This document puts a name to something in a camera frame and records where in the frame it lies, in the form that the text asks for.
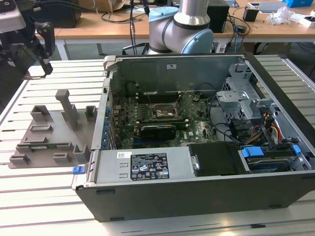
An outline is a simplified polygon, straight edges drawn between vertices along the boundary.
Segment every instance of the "white plastic bag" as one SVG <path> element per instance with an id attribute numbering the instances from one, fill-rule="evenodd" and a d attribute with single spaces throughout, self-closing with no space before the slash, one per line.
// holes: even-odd
<path id="1" fill-rule="evenodd" d="M 294 11 L 290 11 L 288 7 L 283 6 L 278 9 L 277 12 L 271 13 L 267 17 L 267 21 L 269 21 L 273 26 L 277 24 L 287 23 L 290 24 L 290 17 L 294 14 Z"/>

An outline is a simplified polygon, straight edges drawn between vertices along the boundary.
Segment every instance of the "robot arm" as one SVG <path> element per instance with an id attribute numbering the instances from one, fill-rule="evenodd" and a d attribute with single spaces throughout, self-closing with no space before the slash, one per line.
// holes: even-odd
<path id="1" fill-rule="evenodd" d="M 17 67 L 25 74 L 28 68 L 18 60 L 17 52 L 12 50 L 14 44 L 24 44 L 37 57 L 44 70 L 44 75 L 52 73 L 49 58 L 55 51 L 54 27 L 51 23 L 38 23 L 30 16 L 35 8 L 35 2 L 20 0 L 0 0 L 0 58 L 11 66 Z M 45 47 L 40 44 L 35 30 L 45 41 Z"/>
<path id="2" fill-rule="evenodd" d="M 149 15 L 149 54 L 208 53 L 213 43 L 208 0 L 181 0 L 180 8 L 160 7 Z"/>

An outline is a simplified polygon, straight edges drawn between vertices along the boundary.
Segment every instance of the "slotted metal table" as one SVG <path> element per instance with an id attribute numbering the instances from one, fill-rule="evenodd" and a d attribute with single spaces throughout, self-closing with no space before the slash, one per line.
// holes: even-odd
<path id="1" fill-rule="evenodd" d="M 314 83 L 288 59 L 257 59 L 315 127 Z M 34 105 L 61 110 L 56 91 L 69 89 L 70 102 L 77 109 L 98 107 L 104 80 L 102 60 L 54 61 L 52 65 L 54 71 L 45 79 L 24 81 L 0 116 L 1 236 L 315 234 L 315 191 L 284 209 L 99 223 L 72 190 L 71 167 L 9 169 L 7 163 L 31 122 Z"/>

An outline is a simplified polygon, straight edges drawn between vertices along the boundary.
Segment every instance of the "barcode sticker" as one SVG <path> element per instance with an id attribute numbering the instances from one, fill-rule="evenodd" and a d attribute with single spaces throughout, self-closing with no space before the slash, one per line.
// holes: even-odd
<path id="1" fill-rule="evenodd" d="M 132 155 L 131 151 L 117 152 L 117 158 L 130 158 L 131 155 Z"/>
<path id="2" fill-rule="evenodd" d="M 176 70 L 176 64 L 167 64 L 166 69 L 167 70 Z"/>

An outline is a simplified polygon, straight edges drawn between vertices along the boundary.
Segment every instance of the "power supply label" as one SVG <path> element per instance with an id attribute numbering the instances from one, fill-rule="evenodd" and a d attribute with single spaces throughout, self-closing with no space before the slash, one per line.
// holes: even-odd
<path id="1" fill-rule="evenodd" d="M 133 181 L 169 178 L 166 153 L 131 155 L 130 168 Z"/>

